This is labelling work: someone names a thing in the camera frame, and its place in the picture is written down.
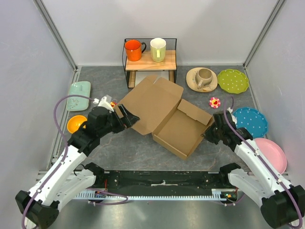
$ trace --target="black mug handle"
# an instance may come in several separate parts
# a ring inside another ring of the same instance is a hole
[[[145,47],[143,48],[143,50],[142,50],[142,53],[145,51],[145,49],[146,49],[146,44],[144,43],[144,42],[142,42],[141,43],[142,45],[145,45]]]

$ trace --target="mug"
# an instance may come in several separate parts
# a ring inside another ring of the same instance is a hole
[[[209,69],[200,69],[196,72],[195,80],[197,83],[197,89],[201,89],[204,86],[210,84],[212,82],[212,72]]]
[[[152,60],[161,62],[165,58],[166,41],[162,38],[155,38],[151,40],[151,55]]]
[[[138,40],[129,40],[125,43],[125,50],[127,58],[130,61],[138,61],[142,57],[142,53],[146,49],[146,44],[144,42],[139,42]]]

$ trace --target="beige saucer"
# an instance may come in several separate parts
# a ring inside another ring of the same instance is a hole
[[[208,68],[193,68],[191,70],[189,70],[189,72],[186,74],[186,82],[187,82],[187,85],[194,91],[197,91],[197,92],[211,92],[211,91],[214,91],[217,87],[217,75],[215,74],[215,72],[213,72],[211,69],[208,69],[212,72],[212,82],[201,88],[201,89],[197,89],[197,84],[196,84],[196,80],[195,80],[195,76],[196,76],[196,73],[200,70],[200,69],[208,69]]]

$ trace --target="pink plate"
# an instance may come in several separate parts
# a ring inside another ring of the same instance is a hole
[[[266,138],[256,138],[255,142],[274,168],[280,174],[285,172],[287,167],[287,159],[283,150],[276,143]]]

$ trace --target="robotic arm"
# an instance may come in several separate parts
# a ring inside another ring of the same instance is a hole
[[[88,120],[69,139],[65,159],[62,159],[64,157],[64,153],[62,153],[35,186],[28,192],[20,191],[15,197],[21,213],[24,213],[32,199],[26,217],[41,229],[48,228],[55,221],[61,209],[78,193],[102,180],[104,169],[94,163],[89,163],[81,173],[65,184],[73,170],[100,144],[100,139],[110,132],[119,133],[140,120],[124,105],[118,106],[122,113],[122,118],[120,118],[111,107],[110,101],[107,101],[106,96],[101,101],[95,99],[94,102],[98,106],[89,112]],[[46,179],[48,179],[47,183],[40,189]]]
[[[225,174],[224,182],[238,187],[249,196],[260,207],[264,219],[272,228],[278,228],[299,218],[287,193],[288,190],[296,201],[302,217],[304,217],[305,190],[300,185],[294,187],[275,170],[245,128],[236,129],[234,116],[231,115],[230,111],[226,111],[229,123],[248,144],[243,142],[229,127],[222,111],[214,113],[213,116],[215,122],[204,133],[205,138],[214,144],[218,144],[222,140],[249,166],[258,179],[258,181],[254,180],[240,166],[233,163],[220,169],[221,173]]]

